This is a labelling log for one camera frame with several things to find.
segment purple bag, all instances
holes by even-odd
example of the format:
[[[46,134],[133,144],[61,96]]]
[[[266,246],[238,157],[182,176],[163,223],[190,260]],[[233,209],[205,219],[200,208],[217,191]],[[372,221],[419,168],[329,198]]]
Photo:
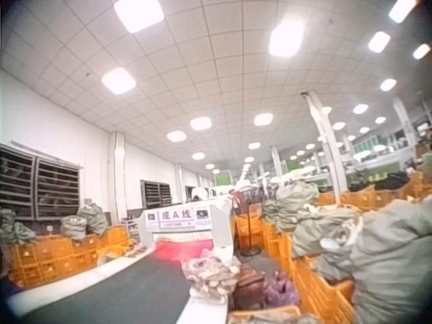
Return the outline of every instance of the purple bag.
[[[300,305],[300,296],[296,286],[285,274],[278,272],[265,281],[264,299],[266,305],[271,307]]]

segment black conveyor belt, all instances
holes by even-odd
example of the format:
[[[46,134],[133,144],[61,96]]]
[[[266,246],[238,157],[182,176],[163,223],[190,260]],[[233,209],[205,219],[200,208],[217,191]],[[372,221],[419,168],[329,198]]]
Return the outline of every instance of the black conveyor belt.
[[[180,263],[151,254],[77,294],[36,309],[31,324],[174,324],[189,299]]]

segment drop ceiling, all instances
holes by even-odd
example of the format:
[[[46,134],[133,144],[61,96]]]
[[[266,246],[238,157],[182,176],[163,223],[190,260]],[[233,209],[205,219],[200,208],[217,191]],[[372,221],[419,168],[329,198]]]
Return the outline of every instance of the drop ceiling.
[[[130,34],[110,0],[16,2],[1,29],[4,70],[82,119],[207,175],[207,163],[240,171],[245,157],[268,161],[271,145],[288,157],[318,144],[302,91],[316,90],[333,107],[330,120],[356,136],[379,116],[393,118],[396,93],[408,109],[419,90],[431,93],[430,57],[412,58],[431,40],[431,25],[415,19],[427,16],[423,5],[396,24],[388,17],[395,1],[386,0],[160,0],[165,19]],[[287,16],[305,23],[300,51],[272,57],[271,31]],[[367,44],[380,30],[391,40],[377,54]],[[137,87],[105,88],[101,77],[117,67]],[[379,90],[386,78],[398,81],[391,92]],[[359,103],[369,109],[354,115]],[[272,123],[256,127],[259,113],[272,113]],[[213,125],[197,132],[189,123],[202,116]],[[176,130],[187,139],[170,142]],[[250,151],[251,142],[261,147]],[[205,159],[193,160],[196,152]]]

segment conveyor belt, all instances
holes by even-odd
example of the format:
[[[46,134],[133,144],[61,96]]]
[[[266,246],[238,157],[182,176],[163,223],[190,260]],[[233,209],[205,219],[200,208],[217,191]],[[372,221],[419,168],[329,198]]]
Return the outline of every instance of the conveyor belt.
[[[189,299],[180,263],[151,254],[73,296],[23,318],[34,324],[174,324]]]

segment white ceiling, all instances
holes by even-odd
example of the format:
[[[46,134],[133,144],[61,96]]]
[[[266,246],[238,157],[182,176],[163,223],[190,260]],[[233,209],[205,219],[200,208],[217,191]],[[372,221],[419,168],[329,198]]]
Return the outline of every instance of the white ceiling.
[[[239,170],[247,156],[269,160],[270,145],[291,155],[317,143],[302,91],[315,89],[333,107],[331,121],[346,122],[356,136],[376,117],[394,116],[392,94],[379,90],[384,79],[398,81],[394,93],[408,108],[418,90],[430,93],[429,58],[412,58],[424,40],[388,17],[396,1],[159,2],[165,20],[130,34],[110,0],[21,1],[3,19],[1,66],[82,119],[207,175],[207,163]],[[270,33],[287,15],[305,22],[300,51],[271,57]],[[380,30],[392,39],[376,54],[367,43]],[[118,66],[137,87],[115,96],[101,76]],[[359,103],[369,105],[364,115],[352,113]],[[254,116],[264,112],[275,117],[258,128]],[[213,127],[194,131],[189,121],[204,115]],[[168,141],[174,130],[188,138]],[[251,142],[261,148],[248,150]],[[192,160],[195,152],[205,160]]]

